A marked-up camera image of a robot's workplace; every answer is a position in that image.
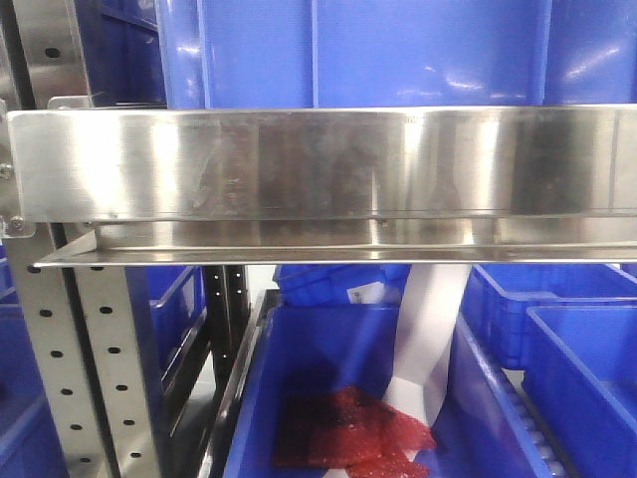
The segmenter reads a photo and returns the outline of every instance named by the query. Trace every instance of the hole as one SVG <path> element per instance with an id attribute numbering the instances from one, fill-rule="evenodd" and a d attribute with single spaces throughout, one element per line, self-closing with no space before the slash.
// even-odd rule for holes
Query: hole
<path id="1" fill-rule="evenodd" d="M 60 56 L 62 56 L 62 52 L 60 52 L 60 49 L 55 48 L 55 47 L 45 48 L 44 49 L 44 54 L 48 58 L 60 58 Z"/>

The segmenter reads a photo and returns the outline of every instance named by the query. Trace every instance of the red object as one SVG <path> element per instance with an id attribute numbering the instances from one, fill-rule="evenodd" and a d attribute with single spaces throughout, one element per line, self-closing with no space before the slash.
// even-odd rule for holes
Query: red object
<path id="1" fill-rule="evenodd" d="M 382 406 L 392 413 L 383 426 L 389 443 L 401 450 L 430 450 L 436 447 L 436 440 L 428 426 L 386 403 L 382 403 Z"/>
<path id="2" fill-rule="evenodd" d="M 429 476 L 429 468 L 409 461 L 399 448 L 385 445 L 380 459 L 349 466 L 347 476 L 349 478 L 425 478 Z"/>
<path id="3" fill-rule="evenodd" d="M 344 468 L 380 458 L 380 421 L 368 396 L 348 386 L 318 400 L 321 406 L 310 437 L 310 466 Z"/>
<path id="4" fill-rule="evenodd" d="M 352 478 L 423 478 L 429 470 L 402 450 L 434 448 L 431 430 L 355 386 L 288 400 L 277 466 L 347 468 Z"/>

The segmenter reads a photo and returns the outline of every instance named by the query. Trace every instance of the metal frame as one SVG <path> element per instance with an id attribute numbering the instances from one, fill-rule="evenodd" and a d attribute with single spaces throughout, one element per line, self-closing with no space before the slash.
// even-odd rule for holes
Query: metal frame
<path id="1" fill-rule="evenodd" d="M 39 224 L 33 237 L 4 244 L 69 474 L 119 478 L 73 274 L 32 266 L 62 237 L 55 226 Z"/>
<path id="2" fill-rule="evenodd" d="M 173 476 L 145 272 L 76 270 L 119 471 Z"/>
<path id="3" fill-rule="evenodd" d="M 95 7 L 0 11 L 0 43 L 15 27 L 22 39 L 0 48 L 9 109 L 111 104 L 108 72 L 85 61 L 104 40 Z M 221 476 L 259 324 L 276 304 L 269 294 L 246 323 L 244 271 L 230 262 L 637 260 L 637 107 L 139 108 L 10 124 L 23 211 L 11 186 L 0 213 L 5 236 L 34 233 L 7 250 L 72 477 L 187 473 L 172 468 L 173 445 L 210 350 L 218 411 L 191 464 L 199 478 Z M 8 138 L 0 131 L 7 150 Z M 12 165 L 2 157 L 0 180 L 2 164 Z M 95 230 L 67 244 L 61 225 L 29 220 Z M 162 376 L 144 279 L 118 266 L 165 262 L 215 265 L 208 315 Z"/>
<path id="4" fill-rule="evenodd" d="M 14 12 L 12 2 L 0 5 L 0 99 L 11 110 L 67 111 L 112 104 L 110 72 L 85 61 L 102 56 L 98 6 L 99 2 L 36 0 L 15 2 Z M 190 392 L 210 355 L 207 316 L 202 314 L 188 331 L 170 368 L 162 374 L 143 271 L 35 267 L 38 257 L 64 246 L 67 235 L 75 238 L 91 230 L 91 225 L 64 227 L 22 218 L 7 126 L 2 110 L 3 235 L 27 237 L 7 239 L 7 255 L 70 475 L 173 476 L 173 462 L 178 458 L 173 449 L 179 447 L 171 443 L 171 435 L 182 438 L 181 419 L 191 407 Z M 214 404 L 212 396 L 208 401 L 207 406 Z M 198 430 L 186 431 L 207 436 L 212 424 L 204 420 L 197 423 Z M 183 466 L 192 461 L 180 458 Z M 174 471 L 184 476 L 183 470 Z"/>

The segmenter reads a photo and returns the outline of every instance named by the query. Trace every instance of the screw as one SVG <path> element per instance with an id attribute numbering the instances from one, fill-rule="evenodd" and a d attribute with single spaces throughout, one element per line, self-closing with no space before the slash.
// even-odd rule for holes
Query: screw
<path id="1" fill-rule="evenodd" d="M 24 229 L 24 219 L 22 219 L 20 216 L 13 216 L 9 224 L 16 231 L 21 231 L 22 229 Z"/>
<path id="2" fill-rule="evenodd" d="M 0 163 L 0 179 L 11 179 L 13 176 L 13 166 L 6 162 Z"/>

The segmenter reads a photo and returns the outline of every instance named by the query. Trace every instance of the stainless steel shelf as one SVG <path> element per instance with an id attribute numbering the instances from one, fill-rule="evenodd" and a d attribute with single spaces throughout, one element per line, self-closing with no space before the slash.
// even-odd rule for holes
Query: stainless steel shelf
<path id="1" fill-rule="evenodd" d="M 41 265 L 637 260 L 637 106 L 10 114 Z"/>

